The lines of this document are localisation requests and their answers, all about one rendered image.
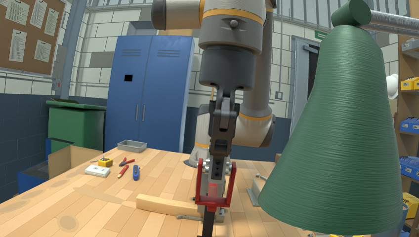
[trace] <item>green lamp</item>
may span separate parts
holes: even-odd
[[[382,51],[351,0],[333,13],[313,90],[258,202],[274,218],[335,235],[368,235],[402,219],[396,136]]]

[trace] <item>cabinet door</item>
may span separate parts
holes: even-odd
[[[151,37],[118,37],[109,83],[105,151],[123,140],[138,141],[141,95]]]
[[[194,46],[192,37],[153,36],[140,123],[147,147],[182,152]]]

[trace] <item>cabinet handle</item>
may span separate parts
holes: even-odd
[[[135,112],[135,121],[137,121],[137,120],[138,120],[138,104],[137,104],[137,110]]]
[[[145,114],[145,105],[143,106],[143,122],[144,122],[144,114]]]

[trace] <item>bulletin board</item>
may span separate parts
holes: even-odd
[[[62,0],[0,0],[0,68],[51,76],[65,7]]]

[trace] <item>gray bin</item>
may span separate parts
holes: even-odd
[[[125,140],[118,143],[118,150],[141,153],[147,148],[147,143]]]

